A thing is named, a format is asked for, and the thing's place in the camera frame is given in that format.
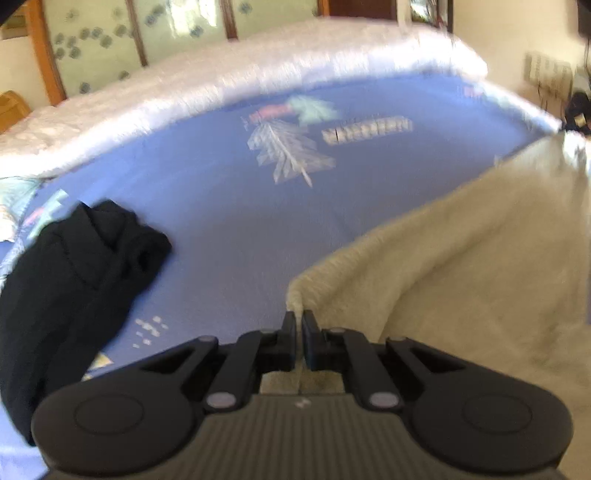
frosted glass panel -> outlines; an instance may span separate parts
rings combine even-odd
[[[125,0],[45,0],[51,45],[68,97],[141,68]]]
[[[135,0],[134,3],[149,64],[179,51],[226,40],[217,0]]]
[[[318,16],[317,0],[232,0],[238,38]]]

cream fleece blanket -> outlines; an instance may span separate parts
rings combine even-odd
[[[588,182],[545,138],[444,199],[374,229],[295,278],[287,307],[371,341],[408,336],[544,387],[569,407],[561,465],[590,478]],[[265,379],[265,391],[334,389],[334,376]]]

wall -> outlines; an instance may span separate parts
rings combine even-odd
[[[35,109],[49,105],[28,37],[0,40],[0,92],[14,90]]]
[[[524,80],[525,55],[581,65],[577,18],[576,0],[454,0],[454,33],[486,60],[489,79],[537,104],[537,88]],[[560,102],[549,110],[560,114]]]

white blanket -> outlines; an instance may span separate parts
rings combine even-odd
[[[0,137],[0,178],[54,177],[178,120],[258,95],[434,70],[474,80],[488,72],[472,49],[430,27],[313,19],[181,53],[35,111]]]

black garment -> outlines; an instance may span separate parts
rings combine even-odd
[[[35,408],[81,379],[170,250],[107,201],[47,225],[17,261],[0,296],[0,395],[30,444]]]

